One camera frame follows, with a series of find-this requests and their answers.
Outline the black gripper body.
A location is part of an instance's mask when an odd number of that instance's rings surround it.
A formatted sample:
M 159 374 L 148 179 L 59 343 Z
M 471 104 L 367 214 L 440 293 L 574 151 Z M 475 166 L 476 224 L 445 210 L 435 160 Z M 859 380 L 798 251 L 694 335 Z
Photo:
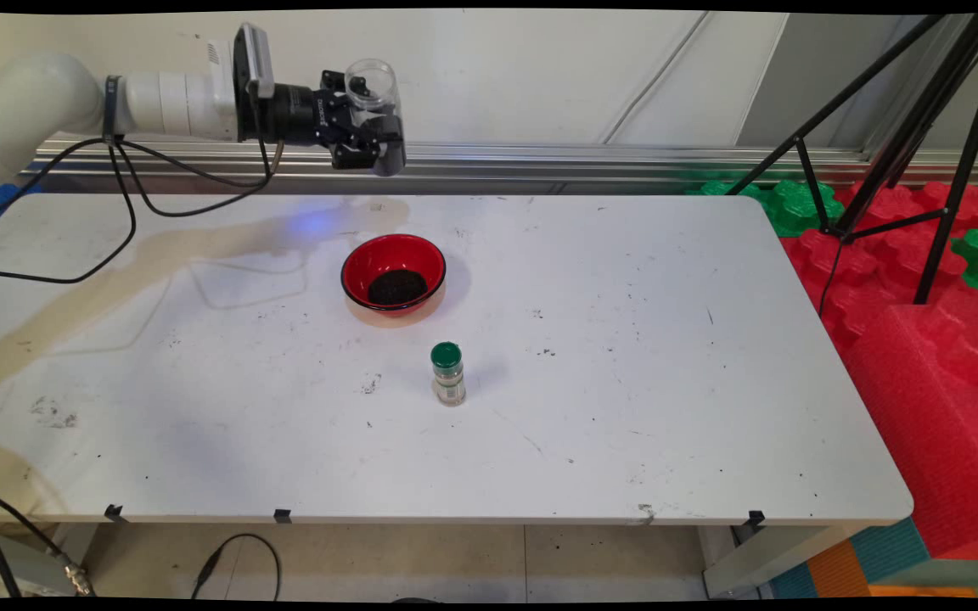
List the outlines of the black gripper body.
M 271 99 L 271 140 L 294 146 L 328 147 L 329 97 L 309 87 L 276 85 Z

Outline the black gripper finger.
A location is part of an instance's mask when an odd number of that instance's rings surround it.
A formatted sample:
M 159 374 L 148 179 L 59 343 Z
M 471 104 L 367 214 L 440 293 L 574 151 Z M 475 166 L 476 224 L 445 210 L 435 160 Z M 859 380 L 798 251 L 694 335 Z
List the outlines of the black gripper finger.
M 354 107 L 368 107 L 370 89 L 368 88 L 368 80 L 363 76 L 323 70 L 319 85 L 324 92 L 330 92 L 340 99 L 346 99 Z
M 405 135 L 399 109 L 383 113 L 329 111 L 329 152 L 334 169 L 403 169 Z

